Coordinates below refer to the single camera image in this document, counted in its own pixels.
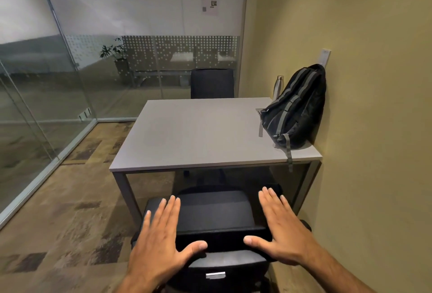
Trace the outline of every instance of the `chair backrest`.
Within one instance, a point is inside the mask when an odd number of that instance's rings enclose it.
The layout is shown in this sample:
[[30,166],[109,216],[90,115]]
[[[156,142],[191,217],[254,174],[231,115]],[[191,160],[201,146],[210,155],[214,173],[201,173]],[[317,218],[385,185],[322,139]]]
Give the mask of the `chair backrest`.
[[194,69],[191,71],[191,99],[234,98],[232,69]]

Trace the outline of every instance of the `person's left hand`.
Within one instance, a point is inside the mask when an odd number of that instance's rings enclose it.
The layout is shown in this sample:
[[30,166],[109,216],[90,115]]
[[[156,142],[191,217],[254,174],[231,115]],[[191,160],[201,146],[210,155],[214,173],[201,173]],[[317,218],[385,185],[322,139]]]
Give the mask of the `person's left hand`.
[[186,262],[207,248],[205,241],[195,241],[181,252],[176,250],[176,231],[180,199],[172,195],[168,204],[162,199],[152,224],[150,211],[144,217],[143,229],[133,248],[127,274],[117,293],[150,293],[168,281]]

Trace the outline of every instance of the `white desk in background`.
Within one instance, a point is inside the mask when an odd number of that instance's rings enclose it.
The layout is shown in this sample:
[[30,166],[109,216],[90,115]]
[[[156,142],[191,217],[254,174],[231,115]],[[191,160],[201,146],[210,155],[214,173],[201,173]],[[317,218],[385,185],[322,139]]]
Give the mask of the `white desk in background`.
[[[286,164],[267,134],[259,137],[257,108],[270,98],[148,101],[114,158],[113,173],[134,222],[142,214],[126,174]],[[292,150],[294,163],[308,163],[292,202],[298,213],[322,159],[310,143]]]

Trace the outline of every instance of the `water bottle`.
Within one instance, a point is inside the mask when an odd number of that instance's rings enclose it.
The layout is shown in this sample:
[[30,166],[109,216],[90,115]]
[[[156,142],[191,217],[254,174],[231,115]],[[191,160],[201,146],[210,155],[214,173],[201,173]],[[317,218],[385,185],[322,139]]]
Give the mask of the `water bottle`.
[[273,89],[273,101],[277,99],[278,96],[280,95],[283,85],[284,85],[284,77],[277,76],[276,82],[274,83],[274,89]]

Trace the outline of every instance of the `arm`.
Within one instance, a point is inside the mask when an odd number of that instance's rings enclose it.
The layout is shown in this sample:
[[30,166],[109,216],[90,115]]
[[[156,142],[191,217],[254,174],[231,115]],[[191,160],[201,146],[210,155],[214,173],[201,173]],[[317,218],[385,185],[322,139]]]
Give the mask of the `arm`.
[[207,243],[196,241],[183,251],[176,250],[176,230],[180,199],[171,196],[168,204],[162,199],[152,224],[150,211],[144,217],[143,229],[130,254],[127,274],[117,293],[151,293],[176,274]]
[[245,244],[262,250],[282,263],[303,266],[327,293],[374,292],[318,244],[283,195],[279,199],[272,189],[263,187],[258,196],[273,241],[246,236]]

